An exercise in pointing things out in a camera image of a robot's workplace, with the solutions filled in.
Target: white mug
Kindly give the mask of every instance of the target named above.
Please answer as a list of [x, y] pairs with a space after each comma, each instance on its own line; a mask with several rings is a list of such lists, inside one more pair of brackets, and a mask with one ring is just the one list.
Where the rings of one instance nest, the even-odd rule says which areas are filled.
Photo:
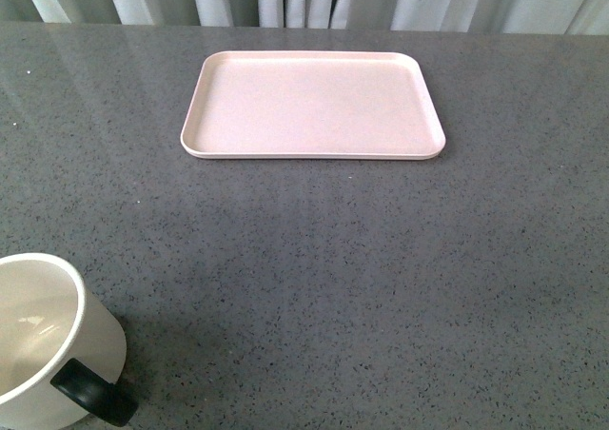
[[71, 264], [0, 259], [0, 426], [55, 430], [88, 413], [125, 425], [137, 404], [113, 383], [126, 354], [123, 328]]

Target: black handle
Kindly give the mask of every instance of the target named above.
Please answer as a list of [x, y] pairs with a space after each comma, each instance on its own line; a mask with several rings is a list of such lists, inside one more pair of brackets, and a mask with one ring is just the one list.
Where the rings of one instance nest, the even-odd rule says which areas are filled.
[[50, 380], [50, 385], [91, 414], [117, 427], [124, 426], [137, 410], [137, 402], [76, 359], [70, 359]]

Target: speckled quartz countertop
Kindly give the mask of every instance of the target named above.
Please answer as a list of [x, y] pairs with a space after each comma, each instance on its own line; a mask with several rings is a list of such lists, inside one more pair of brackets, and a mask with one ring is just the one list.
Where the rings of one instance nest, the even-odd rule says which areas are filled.
[[[191, 157], [227, 49], [411, 55], [446, 148]], [[119, 319], [130, 428], [609, 426], [608, 37], [3, 23], [0, 54], [1, 254]]]

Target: curtain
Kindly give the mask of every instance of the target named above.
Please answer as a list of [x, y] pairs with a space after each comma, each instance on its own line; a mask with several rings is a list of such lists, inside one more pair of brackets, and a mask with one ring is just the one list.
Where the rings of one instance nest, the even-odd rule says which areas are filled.
[[0, 19], [609, 34], [609, 0], [0, 0]]

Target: tray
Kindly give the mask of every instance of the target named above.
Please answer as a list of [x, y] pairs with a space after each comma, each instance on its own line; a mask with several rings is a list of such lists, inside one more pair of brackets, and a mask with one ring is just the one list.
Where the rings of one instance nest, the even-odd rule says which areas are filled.
[[414, 59], [338, 51], [209, 56], [181, 141], [200, 158], [414, 160], [446, 142]]

